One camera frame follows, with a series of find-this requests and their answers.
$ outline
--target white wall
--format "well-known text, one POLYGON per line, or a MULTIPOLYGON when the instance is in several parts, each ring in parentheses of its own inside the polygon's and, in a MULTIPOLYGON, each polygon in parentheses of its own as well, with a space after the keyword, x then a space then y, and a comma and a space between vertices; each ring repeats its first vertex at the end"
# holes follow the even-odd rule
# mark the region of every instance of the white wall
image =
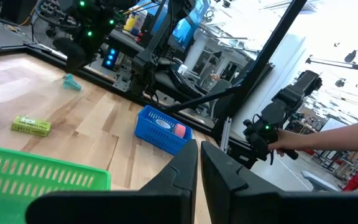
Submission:
POLYGON ((242 106, 233 119, 231 130, 244 137, 245 126, 242 122, 245 119, 252 119, 254 114, 260 112, 271 102, 273 96, 283 87, 287 86, 292 80, 303 71, 305 61, 309 56, 306 49, 307 32, 301 32, 297 28, 304 28, 307 24, 303 18, 294 22, 293 27, 281 41, 277 50, 273 54, 270 62, 275 68, 269 76, 256 89, 254 94, 242 106))

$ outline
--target desk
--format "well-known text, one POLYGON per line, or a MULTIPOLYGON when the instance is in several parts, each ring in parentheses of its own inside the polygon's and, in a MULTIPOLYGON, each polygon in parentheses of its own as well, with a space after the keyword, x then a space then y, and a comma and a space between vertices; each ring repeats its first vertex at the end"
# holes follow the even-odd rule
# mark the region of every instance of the desk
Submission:
MULTIPOLYGON (((113 190, 141 188, 172 158, 134 136, 142 107, 78 77, 83 90, 66 90, 63 75, 26 54, 0 57, 0 147, 106 169, 113 190), (49 136, 11 131, 20 114, 51 122, 49 136)), ((196 131, 193 137, 213 142, 196 131)), ((196 223, 210 223, 198 165, 196 223)))

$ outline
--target workshop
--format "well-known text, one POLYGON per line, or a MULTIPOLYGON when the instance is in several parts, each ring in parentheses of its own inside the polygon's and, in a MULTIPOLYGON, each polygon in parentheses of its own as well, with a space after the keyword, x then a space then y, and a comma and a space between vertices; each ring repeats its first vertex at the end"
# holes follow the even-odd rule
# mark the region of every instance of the workshop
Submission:
POLYGON ((0 0, 0 223, 138 222, 358 223, 358 1, 0 0))

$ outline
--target wooden board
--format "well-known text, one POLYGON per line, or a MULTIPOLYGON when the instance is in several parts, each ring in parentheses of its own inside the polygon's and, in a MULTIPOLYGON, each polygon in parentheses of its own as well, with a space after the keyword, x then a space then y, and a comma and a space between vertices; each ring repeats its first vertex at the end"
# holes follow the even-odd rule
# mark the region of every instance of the wooden board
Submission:
MULTIPOLYGON (((141 106, 78 77, 82 91, 66 90, 63 75, 26 54, 0 57, 0 147, 106 169, 113 190, 140 189, 172 159, 134 136, 141 106), (17 115, 51 122, 49 136, 11 131, 17 115)), ((210 223, 198 164, 195 223, 210 223)))

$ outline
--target small green box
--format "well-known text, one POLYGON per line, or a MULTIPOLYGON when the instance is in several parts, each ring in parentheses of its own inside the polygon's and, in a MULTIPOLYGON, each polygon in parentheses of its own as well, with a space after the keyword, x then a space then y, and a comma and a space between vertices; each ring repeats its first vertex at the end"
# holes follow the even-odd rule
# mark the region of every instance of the small green box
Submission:
POLYGON ((49 134, 50 122, 17 116, 13 121, 11 130, 46 137, 49 134))

